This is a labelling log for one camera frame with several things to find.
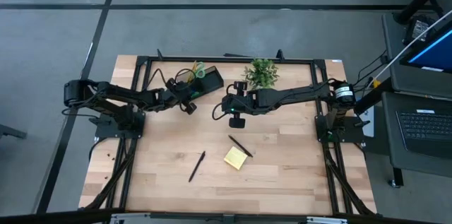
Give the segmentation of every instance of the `wooden table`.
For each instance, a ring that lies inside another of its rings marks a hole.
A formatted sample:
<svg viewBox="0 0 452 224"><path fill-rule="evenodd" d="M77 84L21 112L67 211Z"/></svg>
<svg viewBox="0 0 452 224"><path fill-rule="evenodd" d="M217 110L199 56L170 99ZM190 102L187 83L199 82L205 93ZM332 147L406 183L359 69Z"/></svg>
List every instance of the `wooden table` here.
<svg viewBox="0 0 452 224"><path fill-rule="evenodd" d="M119 55L112 83L130 88L136 56ZM189 62L154 61L151 74L161 68L165 78L191 68ZM242 80L245 64L206 63L216 66L225 86ZM278 64L280 78L275 89L307 86L308 65ZM340 61L326 60L329 78L345 79ZM156 76L149 88L164 87ZM178 107L146 114L145 131L138 141L127 199L129 211L172 211L198 213L268 213L330 215L325 163L316 140L315 102L282 106L267 115L246 116L245 129L232 129L228 118L214 121L213 107L221 102L225 87L194 103L198 109L188 115ZM237 171L223 158L234 145L233 135L254 158L247 158ZM89 204L112 173L119 140L111 138L93 151L80 206ZM362 152L343 143L347 180L368 208L375 211L366 163ZM206 157L190 183L189 176L200 154ZM344 211L340 185L336 180L339 207ZM119 181L114 206L119 204Z"/></svg>

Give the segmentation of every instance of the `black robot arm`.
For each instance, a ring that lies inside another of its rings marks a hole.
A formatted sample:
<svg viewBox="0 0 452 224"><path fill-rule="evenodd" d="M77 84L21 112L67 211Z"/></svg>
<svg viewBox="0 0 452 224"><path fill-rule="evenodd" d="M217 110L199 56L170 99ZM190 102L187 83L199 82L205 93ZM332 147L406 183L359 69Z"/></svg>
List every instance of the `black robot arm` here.
<svg viewBox="0 0 452 224"><path fill-rule="evenodd" d="M236 94L227 93L222 99L221 110L226 114L233 114L230 118L230 127L244 128L245 119L240 118L240 114L266 114L278 109L282 105L321 100L333 108L335 117L332 121L335 126L340 126L341 118L345 113L355 106L355 94L352 85L346 82L337 81L334 78L316 86L305 86L287 90L258 89L247 91L246 82L234 82Z"/></svg>
<svg viewBox="0 0 452 224"><path fill-rule="evenodd" d="M191 90L188 83L176 82L171 78L165 86L167 90L157 88L137 92L108 82L72 80L64 85L64 105L77 110L87 107L107 115L115 120L120 130L131 130L138 126L133 106L137 106L140 111L159 112L180 104L184 112L188 114L194 112L196 106L190 103ZM125 102L128 105L118 106L108 99ZM99 122L98 119L90 121L95 124Z"/></svg>

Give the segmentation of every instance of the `green object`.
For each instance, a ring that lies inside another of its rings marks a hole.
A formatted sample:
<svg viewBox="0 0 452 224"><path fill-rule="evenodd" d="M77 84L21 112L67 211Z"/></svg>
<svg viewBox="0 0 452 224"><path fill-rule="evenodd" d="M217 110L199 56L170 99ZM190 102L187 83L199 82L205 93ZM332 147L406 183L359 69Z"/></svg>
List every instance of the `green object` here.
<svg viewBox="0 0 452 224"><path fill-rule="evenodd" d="M272 88L278 80L276 74L278 68L273 61L268 59L254 59L251 62L252 69L245 66L245 80L250 84L252 90L258 88Z"/></svg>
<svg viewBox="0 0 452 224"><path fill-rule="evenodd" d="M204 78L206 76L206 70L204 69L204 63L202 61L198 62L196 65L195 75L197 78Z"/></svg>

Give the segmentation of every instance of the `table leg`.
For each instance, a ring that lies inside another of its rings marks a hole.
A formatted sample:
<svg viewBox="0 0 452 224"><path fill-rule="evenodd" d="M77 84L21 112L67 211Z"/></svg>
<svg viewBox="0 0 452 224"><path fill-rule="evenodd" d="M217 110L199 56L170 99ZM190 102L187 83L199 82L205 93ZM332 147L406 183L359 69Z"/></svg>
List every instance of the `table leg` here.
<svg viewBox="0 0 452 224"><path fill-rule="evenodd" d="M389 180L388 183L393 188L400 188L403 186L403 175L400 168L393 167L394 179Z"/></svg>
<svg viewBox="0 0 452 224"><path fill-rule="evenodd" d="M27 136L27 134L17 129L13 129L11 127L0 124L0 137L1 136L15 136L16 138L24 139Z"/></svg>
<svg viewBox="0 0 452 224"><path fill-rule="evenodd" d="M356 103L354 108L355 114L359 115L368 110L371 106L381 101L381 94L383 92L393 93L394 89L391 83L391 77L387 78L377 88L367 93L364 98Z"/></svg>

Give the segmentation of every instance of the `gray floor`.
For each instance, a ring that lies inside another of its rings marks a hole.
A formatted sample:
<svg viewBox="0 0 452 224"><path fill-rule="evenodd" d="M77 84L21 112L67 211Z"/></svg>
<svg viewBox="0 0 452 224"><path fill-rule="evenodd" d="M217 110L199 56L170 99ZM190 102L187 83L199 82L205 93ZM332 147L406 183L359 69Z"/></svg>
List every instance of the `gray floor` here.
<svg viewBox="0 0 452 224"><path fill-rule="evenodd" d="M406 4L410 0L113 0L114 4ZM0 3L104 0L0 0ZM439 0L451 9L451 0ZM380 16L358 11L110 11L90 78L109 80L116 55L155 54L342 59L347 77L384 51ZM0 124L28 132L0 142L0 215L31 213L63 122L63 84L80 76L100 11L0 11ZM95 127L77 119L50 211L77 208ZM452 219L452 179L404 172L386 185L388 158L369 155L379 213L441 223Z"/></svg>

